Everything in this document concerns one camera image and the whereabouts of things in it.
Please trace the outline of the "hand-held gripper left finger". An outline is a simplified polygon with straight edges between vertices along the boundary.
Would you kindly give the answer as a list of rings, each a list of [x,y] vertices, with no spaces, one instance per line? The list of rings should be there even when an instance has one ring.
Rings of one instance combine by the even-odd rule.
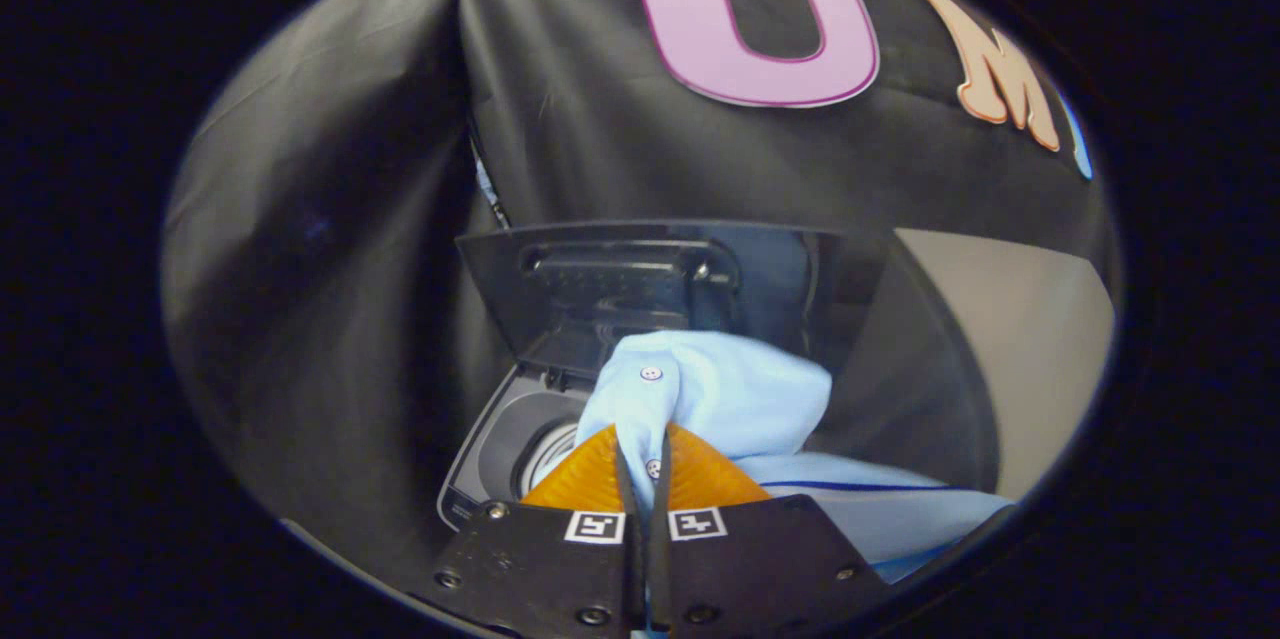
[[[630,636],[641,627],[639,544],[609,425],[524,499],[479,505],[430,567],[425,602],[477,633]]]

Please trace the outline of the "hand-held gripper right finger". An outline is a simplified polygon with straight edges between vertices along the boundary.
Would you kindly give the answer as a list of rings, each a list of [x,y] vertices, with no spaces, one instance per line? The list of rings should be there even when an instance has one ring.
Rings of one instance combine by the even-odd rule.
[[[650,517],[654,630],[829,636],[888,597],[813,497],[773,497],[695,433],[666,426]]]

